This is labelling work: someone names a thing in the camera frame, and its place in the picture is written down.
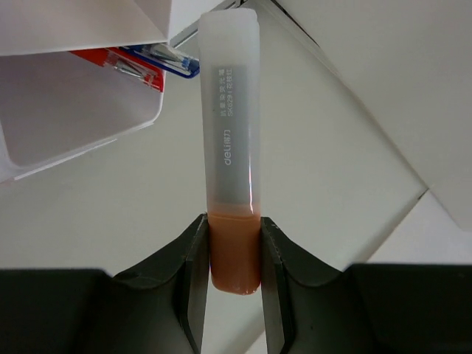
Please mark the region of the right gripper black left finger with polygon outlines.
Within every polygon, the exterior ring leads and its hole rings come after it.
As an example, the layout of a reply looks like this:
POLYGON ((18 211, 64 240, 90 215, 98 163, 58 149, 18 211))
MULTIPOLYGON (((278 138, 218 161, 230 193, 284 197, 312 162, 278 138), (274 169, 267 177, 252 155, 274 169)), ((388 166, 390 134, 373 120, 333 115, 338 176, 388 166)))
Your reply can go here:
POLYGON ((199 353, 209 225, 110 275, 92 268, 1 271, 3 353, 199 353))

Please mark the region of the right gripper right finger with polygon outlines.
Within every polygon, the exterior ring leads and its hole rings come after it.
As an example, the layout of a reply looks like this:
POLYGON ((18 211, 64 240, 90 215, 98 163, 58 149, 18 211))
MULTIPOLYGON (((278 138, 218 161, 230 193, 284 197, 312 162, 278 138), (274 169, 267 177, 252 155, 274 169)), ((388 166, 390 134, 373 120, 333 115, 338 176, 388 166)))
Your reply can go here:
POLYGON ((261 220, 269 353, 469 353, 471 267, 357 263, 340 271, 261 220))

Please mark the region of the red gel pen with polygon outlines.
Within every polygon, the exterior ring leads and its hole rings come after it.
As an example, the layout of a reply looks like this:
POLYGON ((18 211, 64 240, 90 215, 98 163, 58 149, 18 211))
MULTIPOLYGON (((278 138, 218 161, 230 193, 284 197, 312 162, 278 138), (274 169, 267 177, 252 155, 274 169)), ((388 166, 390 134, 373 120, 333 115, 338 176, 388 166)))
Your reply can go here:
POLYGON ((129 55, 121 49, 81 49, 70 51, 70 53, 97 66, 113 68, 116 72, 133 77, 154 90, 164 92, 163 70, 129 55))

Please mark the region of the blue ballpoint pen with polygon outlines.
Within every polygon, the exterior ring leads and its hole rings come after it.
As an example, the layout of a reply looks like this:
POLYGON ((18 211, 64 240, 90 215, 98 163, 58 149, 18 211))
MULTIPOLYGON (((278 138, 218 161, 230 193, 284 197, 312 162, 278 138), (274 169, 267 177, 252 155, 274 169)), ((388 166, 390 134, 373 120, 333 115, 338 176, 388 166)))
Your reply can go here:
POLYGON ((121 46, 119 49, 152 66, 186 79, 194 78, 200 73, 200 63, 197 58, 189 56, 169 44, 121 46))

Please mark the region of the orange highlighter marker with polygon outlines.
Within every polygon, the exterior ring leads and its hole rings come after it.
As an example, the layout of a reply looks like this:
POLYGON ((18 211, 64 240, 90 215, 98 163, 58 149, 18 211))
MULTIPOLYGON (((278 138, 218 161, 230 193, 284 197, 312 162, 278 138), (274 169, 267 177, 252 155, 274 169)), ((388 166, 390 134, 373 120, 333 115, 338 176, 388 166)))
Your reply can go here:
POLYGON ((206 207, 213 285, 260 286, 260 26, 250 8, 198 22, 206 207))

